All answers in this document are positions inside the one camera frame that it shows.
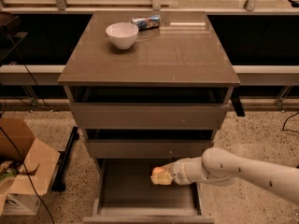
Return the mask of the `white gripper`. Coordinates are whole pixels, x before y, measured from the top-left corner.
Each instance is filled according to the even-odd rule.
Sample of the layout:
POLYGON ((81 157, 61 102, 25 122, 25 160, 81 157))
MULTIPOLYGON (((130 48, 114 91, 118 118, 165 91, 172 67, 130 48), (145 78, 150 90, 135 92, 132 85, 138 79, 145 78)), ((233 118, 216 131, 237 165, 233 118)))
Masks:
POLYGON ((190 159, 180 159, 173 163, 163 165, 163 169, 169 173, 159 173, 150 177, 154 185, 169 186, 174 181, 178 185, 190 185, 192 181, 187 176, 187 165, 190 159))

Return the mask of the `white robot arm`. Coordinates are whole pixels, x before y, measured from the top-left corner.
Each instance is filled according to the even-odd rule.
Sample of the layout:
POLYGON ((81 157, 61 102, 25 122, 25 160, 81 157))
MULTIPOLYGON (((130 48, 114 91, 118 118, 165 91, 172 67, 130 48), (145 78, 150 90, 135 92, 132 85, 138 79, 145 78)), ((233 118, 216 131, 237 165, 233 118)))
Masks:
POLYGON ((180 159, 155 167, 150 179, 154 185, 190 185, 205 183, 231 185, 241 178, 278 197, 299 204, 299 170, 270 162, 236 156, 221 148, 212 147, 201 157, 180 159))

